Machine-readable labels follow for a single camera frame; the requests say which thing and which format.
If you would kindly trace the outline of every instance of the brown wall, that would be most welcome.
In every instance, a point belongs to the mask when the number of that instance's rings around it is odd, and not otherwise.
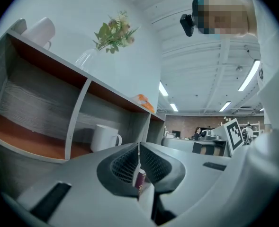
[[[258,123],[260,122],[261,128],[264,129],[263,116],[254,116],[254,117],[236,117],[239,124],[245,123]],[[223,117],[193,117],[193,116],[166,116],[165,126],[167,131],[180,131],[180,137],[191,137],[195,133],[196,127],[207,127],[211,126],[212,128],[218,127],[220,122],[223,124],[226,122]]]

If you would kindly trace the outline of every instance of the white wall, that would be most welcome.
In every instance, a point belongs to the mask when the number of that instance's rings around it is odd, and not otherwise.
[[[161,72],[161,44],[151,24],[129,0],[15,0],[0,20],[0,37],[18,18],[31,27],[43,17],[56,28],[51,52],[75,63],[87,49],[94,47],[93,32],[99,31],[108,15],[116,17],[126,10],[131,27],[142,26],[133,45],[114,55],[103,52],[93,76],[128,97],[144,94],[157,108]]]

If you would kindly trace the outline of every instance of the white shelving unit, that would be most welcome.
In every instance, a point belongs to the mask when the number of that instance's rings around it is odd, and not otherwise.
[[[164,117],[21,34],[0,38],[0,183],[16,197],[42,175],[92,153],[96,124],[117,128],[123,144],[160,143]]]
[[[240,130],[242,130],[243,128],[246,127],[247,124],[250,124],[252,126],[252,130],[253,130],[253,134],[256,136],[259,136],[259,134],[261,133],[261,125],[260,122],[258,121],[258,123],[250,123],[247,122],[246,124],[240,124]]]

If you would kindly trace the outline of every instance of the orange shelf surface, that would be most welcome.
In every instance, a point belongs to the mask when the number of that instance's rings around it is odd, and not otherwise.
[[[18,149],[55,159],[64,159],[65,141],[32,132],[0,115],[0,140]],[[92,153],[89,144],[73,142],[71,158]]]

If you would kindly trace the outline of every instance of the white cup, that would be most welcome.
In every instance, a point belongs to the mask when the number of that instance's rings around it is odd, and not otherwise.
[[[118,137],[118,145],[120,146],[122,139],[117,129],[97,124],[91,143],[91,150],[95,152],[114,147],[116,144],[116,137]]]
[[[49,43],[49,50],[51,47],[50,39],[55,35],[55,26],[49,18],[44,17],[21,35],[42,47]]]

